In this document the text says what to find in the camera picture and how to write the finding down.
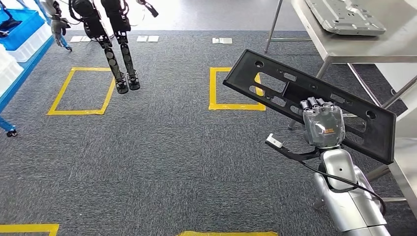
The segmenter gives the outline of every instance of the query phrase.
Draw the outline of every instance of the table leg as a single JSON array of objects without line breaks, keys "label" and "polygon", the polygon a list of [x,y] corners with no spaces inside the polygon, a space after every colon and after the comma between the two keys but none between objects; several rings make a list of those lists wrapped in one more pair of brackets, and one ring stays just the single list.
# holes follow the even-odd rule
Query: table leg
[{"label": "table leg", "polygon": [[371,89],[368,87],[368,85],[365,84],[365,81],[363,81],[362,77],[358,74],[358,72],[355,70],[352,64],[348,63],[348,67],[352,71],[352,73],[355,75],[356,79],[359,81],[362,88],[365,90],[365,92],[371,97],[372,101],[378,106],[381,107],[381,103],[378,101],[377,97],[374,95],[374,93],[371,91]]},{"label": "table leg", "polygon": [[386,203],[398,203],[398,202],[406,202],[406,198],[382,198]]},{"label": "table leg", "polygon": [[283,0],[278,0],[278,7],[276,8],[276,13],[275,13],[274,20],[272,22],[272,27],[271,27],[271,30],[269,31],[267,46],[265,47],[265,50],[264,50],[265,53],[268,52],[269,44],[271,43],[272,34],[273,34],[274,29],[275,29],[276,20],[278,19],[279,11],[281,10],[282,1]]},{"label": "table leg", "polygon": [[15,126],[5,121],[2,117],[0,117],[0,128],[4,129],[5,131],[13,131]]},{"label": "table leg", "polygon": [[326,59],[323,62],[322,67],[320,68],[319,72],[316,75],[317,79],[321,79],[323,77],[323,75],[325,74],[325,72],[327,71],[328,67],[330,66],[331,62],[329,59]]},{"label": "table leg", "polygon": [[388,101],[386,101],[382,105],[382,108],[387,109],[388,107],[390,107],[394,102],[396,102],[400,98],[400,96],[402,96],[405,92],[407,92],[416,82],[417,82],[417,75],[412,80],[410,80],[402,89],[400,89],[398,93],[396,93],[393,97],[388,99]]},{"label": "table leg", "polygon": [[380,167],[374,169],[373,171],[366,174],[366,178],[369,182],[372,182],[374,180],[377,180],[381,178],[382,176],[389,173],[389,168],[387,165],[381,165]]}]

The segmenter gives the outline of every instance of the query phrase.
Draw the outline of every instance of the gray carpet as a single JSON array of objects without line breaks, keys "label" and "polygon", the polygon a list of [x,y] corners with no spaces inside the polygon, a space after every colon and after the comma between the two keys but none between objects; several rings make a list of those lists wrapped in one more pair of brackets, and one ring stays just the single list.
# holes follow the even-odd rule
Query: gray carpet
[{"label": "gray carpet", "polygon": [[[136,43],[139,33],[150,33],[129,37],[142,87],[114,92],[102,116],[45,115],[71,67],[107,67],[95,42],[74,43],[72,53],[54,45],[23,84],[2,113],[19,136],[0,136],[0,223],[59,223],[59,236],[340,235],[324,209],[311,207],[312,173],[264,144],[274,132],[293,151],[309,150],[300,125],[287,130],[289,119],[270,109],[208,110],[209,67],[232,66],[245,48],[262,52],[267,32],[153,31],[158,43]],[[233,44],[213,45],[214,36]],[[273,43],[270,56],[311,75],[322,63],[311,42]],[[358,70],[379,99],[390,97],[374,66]],[[58,108],[100,107],[110,76],[77,72]],[[217,78],[219,103],[253,103],[222,86],[224,76]],[[332,65],[324,80],[369,100],[345,65]],[[348,150],[365,172],[379,166]],[[373,186],[383,197],[401,196],[392,176]],[[407,204],[388,204],[386,218],[393,236],[415,235]]]}]

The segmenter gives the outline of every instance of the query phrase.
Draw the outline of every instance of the metal table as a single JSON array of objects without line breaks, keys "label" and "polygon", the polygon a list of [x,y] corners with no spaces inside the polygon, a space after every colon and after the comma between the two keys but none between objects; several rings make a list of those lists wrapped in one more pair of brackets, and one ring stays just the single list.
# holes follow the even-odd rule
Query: metal table
[{"label": "metal table", "polygon": [[[387,29],[384,34],[375,37],[337,35],[327,32],[317,22],[304,0],[292,0],[292,6],[310,38],[272,38],[282,1],[278,2],[265,53],[268,52],[271,42],[313,41],[324,61],[317,78],[322,78],[332,63],[347,63],[373,102],[383,108],[392,105],[417,82],[417,76],[415,76],[391,99],[381,104],[352,66],[352,63],[417,62],[417,9],[404,0],[363,0],[360,2]],[[292,128],[294,124],[295,121],[290,123],[289,128]],[[417,217],[417,170],[410,166],[410,163],[416,161],[412,155],[413,152],[402,151],[407,149],[403,147],[404,142],[403,139],[396,142],[399,148],[396,146],[393,164],[389,167],[381,166],[371,171],[367,177],[372,181],[391,171]],[[417,139],[414,145],[416,145],[415,153],[417,152]],[[386,199],[386,201],[396,202],[398,199]]]},{"label": "metal table", "polygon": [[395,100],[382,105],[352,63],[397,63],[417,62],[417,9],[408,5],[404,0],[364,0],[361,5],[368,9],[387,29],[376,37],[337,35],[325,31],[317,22],[315,16],[304,0],[292,0],[292,6],[304,25],[310,38],[271,38],[278,19],[282,1],[278,3],[265,52],[268,52],[271,42],[313,41],[324,63],[317,78],[322,78],[332,63],[347,63],[366,93],[378,106],[387,108],[394,103],[416,81],[404,86],[404,91],[396,94]]}]

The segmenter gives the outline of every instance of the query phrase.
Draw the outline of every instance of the black bracket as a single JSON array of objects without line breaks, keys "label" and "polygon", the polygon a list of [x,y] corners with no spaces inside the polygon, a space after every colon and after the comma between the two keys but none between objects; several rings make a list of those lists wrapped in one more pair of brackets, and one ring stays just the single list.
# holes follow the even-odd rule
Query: black bracket
[{"label": "black bracket", "polygon": [[[277,92],[255,82],[254,78],[259,72],[284,82],[284,90]],[[293,79],[286,78],[284,74],[292,75]],[[396,116],[392,112],[251,50],[243,52],[223,84],[302,124],[300,101],[308,97],[332,101],[366,122],[364,131],[345,125],[346,132],[361,137],[362,143],[347,136],[343,144],[384,164],[393,162]],[[252,92],[249,89],[251,86],[262,89],[263,95]],[[284,100],[285,105],[276,103],[275,97]]]}]

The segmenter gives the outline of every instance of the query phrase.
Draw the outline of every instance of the robot finger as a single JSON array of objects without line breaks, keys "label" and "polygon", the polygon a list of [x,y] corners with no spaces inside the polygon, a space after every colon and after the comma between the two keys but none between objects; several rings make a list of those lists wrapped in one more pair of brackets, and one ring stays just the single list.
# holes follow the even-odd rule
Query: robot finger
[{"label": "robot finger", "polygon": [[314,108],[315,106],[318,106],[317,100],[314,97],[309,97],[307,101],[310,103],[311,108]]}]

